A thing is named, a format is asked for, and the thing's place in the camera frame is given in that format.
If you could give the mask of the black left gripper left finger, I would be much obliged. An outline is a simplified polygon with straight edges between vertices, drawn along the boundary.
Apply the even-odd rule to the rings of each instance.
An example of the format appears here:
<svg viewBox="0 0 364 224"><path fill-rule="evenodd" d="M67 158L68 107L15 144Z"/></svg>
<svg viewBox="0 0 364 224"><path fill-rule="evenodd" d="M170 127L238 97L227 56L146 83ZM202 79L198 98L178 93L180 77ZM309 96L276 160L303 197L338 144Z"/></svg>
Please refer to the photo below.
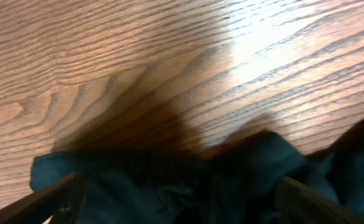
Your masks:
<svg viewBox="0 0 364 224"><path fill-rule="evenodd" d="M2 209L0 224L74 224L85 201L85 181L73 172Z"/></svg>

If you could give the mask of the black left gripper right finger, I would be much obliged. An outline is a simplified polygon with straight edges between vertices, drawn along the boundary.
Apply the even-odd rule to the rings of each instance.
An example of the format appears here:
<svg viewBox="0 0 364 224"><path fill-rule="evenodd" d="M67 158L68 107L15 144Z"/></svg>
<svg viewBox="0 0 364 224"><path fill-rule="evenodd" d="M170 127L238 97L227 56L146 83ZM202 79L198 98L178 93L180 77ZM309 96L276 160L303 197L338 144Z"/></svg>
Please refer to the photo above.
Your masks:
<svg viewBox="0 0 364 224"><path fill-rule="evenodd" d="M290 177L279 181L274 204L287 224L364 224L364 217Z"/></svg>

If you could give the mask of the black t-shirt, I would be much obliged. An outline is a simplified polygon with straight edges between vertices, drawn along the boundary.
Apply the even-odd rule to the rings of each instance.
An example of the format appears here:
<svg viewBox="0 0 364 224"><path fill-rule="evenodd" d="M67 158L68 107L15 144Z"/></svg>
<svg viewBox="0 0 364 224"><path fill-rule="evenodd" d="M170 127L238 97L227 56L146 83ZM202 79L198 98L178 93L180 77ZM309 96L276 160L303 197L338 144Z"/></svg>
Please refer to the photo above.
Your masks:
<svg viewBox="0 0 364 224"><path fill-rule="evenodd" d="M34 159L30 187L71 172L86 183L79 223L312 223L301 208L277 208L284 177L364 217L364 119L311 156L271 131L207 160L134 149L53 152Z"/></svg>

